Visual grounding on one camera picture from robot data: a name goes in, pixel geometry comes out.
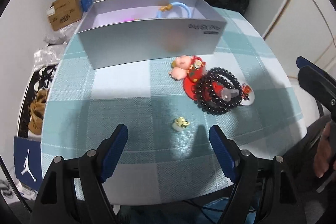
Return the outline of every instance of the jumpman logo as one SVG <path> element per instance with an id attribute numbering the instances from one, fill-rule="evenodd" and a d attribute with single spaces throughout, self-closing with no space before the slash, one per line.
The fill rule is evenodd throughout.
<path id="1" fill-rule="evenodd" d="M 31 175 L 31 177 L 33 178 L 34 182 L 36 182 L 36 178 L 34 178 L 33 174 L 31 173 L 31 171 L 29 170 L 29 165 L 28 165 L 28 157 L 29 157 L 29 149 L 27 149 L 27 157 L 25 160 L 25 163 L 23 165 L 24 169 L 21 172 L 21 175 L 23 175 L 25 172 L 28 172 L 29 175 Z"/>

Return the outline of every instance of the table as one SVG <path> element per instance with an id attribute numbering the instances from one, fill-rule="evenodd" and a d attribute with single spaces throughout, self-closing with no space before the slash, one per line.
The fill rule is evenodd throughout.
<path id="1" fill-rule="evenodd" d="M 186 96 L 182 81 L 168 76 L 173 58 L 93 70 L 74 35 L 60 62 L 46 105 L 41 158 L 46 173 L 56 155 L 82 156 L 98 147 L 119 123 L 129 138 L 111 178 L 104 184 L 112 204 L 145 205 L 212 193 L 231 182 L 209 143 L 218 124 L 241 149 L 267 159 L 281 155 L 306 133 L 293 88 L 256 30 L 237 12 L 215 8 L 228 24 L 207 68 L 223 67 L 255 92 L 251 106 L 221 115 L 202 112 Z M 185 117 L 190 126 L 175 132 Z M 80 182 L 77 197 L 83 199 Z"/>

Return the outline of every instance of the brown boot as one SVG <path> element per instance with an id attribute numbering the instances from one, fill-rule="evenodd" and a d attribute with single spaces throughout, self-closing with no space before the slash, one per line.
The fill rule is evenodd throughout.
<path id="1" fill-rule="evenodd" d="M 28 128 L 36 135 L 41 135 L 42 133 L 42 123 L 47 97 L 48 90 L 39 90 L 35 100 L 30 104 L 31 120 L 28 124 Z"/>

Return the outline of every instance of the gray box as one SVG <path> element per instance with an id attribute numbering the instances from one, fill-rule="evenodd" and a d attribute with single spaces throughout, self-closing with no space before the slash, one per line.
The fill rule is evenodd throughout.
<path id="1" fill-rule="evenodd" d="M 158 9 L 173 7 L 155 18 Z M 204 0 L 101 0 L 83 19 L 78 36 L 94 69 L 181 55 L 212 54 L 226 21 Z"/>

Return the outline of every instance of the human hand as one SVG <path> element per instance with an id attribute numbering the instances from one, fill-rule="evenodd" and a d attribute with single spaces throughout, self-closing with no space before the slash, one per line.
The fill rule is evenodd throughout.
<path id="1" fill-rule="evenodd" d="M 314 172 L 315 175 L 319 178 L 321 178 L 324 173 L 327 172 L 327 170 L 329 169 L 329 160 L 332 153 L 331 146 L 328 140 L 329 135 L 330 122 L 325 125 L 325 128 L 320 138 L 320 143 L 317 147 L 316 155 L 314 157 Z M 336 161 L 334 162 L 333 168 L 334 170 L 336 170 Z"/>

